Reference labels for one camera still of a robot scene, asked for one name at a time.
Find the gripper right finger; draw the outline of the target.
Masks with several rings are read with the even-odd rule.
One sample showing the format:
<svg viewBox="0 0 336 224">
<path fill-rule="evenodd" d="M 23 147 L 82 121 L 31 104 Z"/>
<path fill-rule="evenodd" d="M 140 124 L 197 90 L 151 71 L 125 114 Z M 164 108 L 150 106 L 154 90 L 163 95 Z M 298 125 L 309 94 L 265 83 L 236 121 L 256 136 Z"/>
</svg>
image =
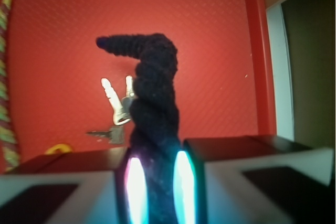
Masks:
<svg viewBox="0 0 336 224">
<path fill-rule="evenodd" d="M 178 153 L 178 223 L 335 223 L 334 150 L 276 135 L 188 138 Z"/>
</svg>

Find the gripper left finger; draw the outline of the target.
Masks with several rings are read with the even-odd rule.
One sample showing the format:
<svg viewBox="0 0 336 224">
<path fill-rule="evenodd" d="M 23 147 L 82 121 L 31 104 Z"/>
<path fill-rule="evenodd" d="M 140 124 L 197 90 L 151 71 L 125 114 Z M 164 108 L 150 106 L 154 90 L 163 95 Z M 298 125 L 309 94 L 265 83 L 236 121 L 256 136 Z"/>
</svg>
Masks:
<svg viewBox="0 0 336 224">
<path fill-rule="evenodd" d="M 1 223 L 146 223 L 135 178 L 126 147 L 37 156 L 1 175 Z"/>
</svg>

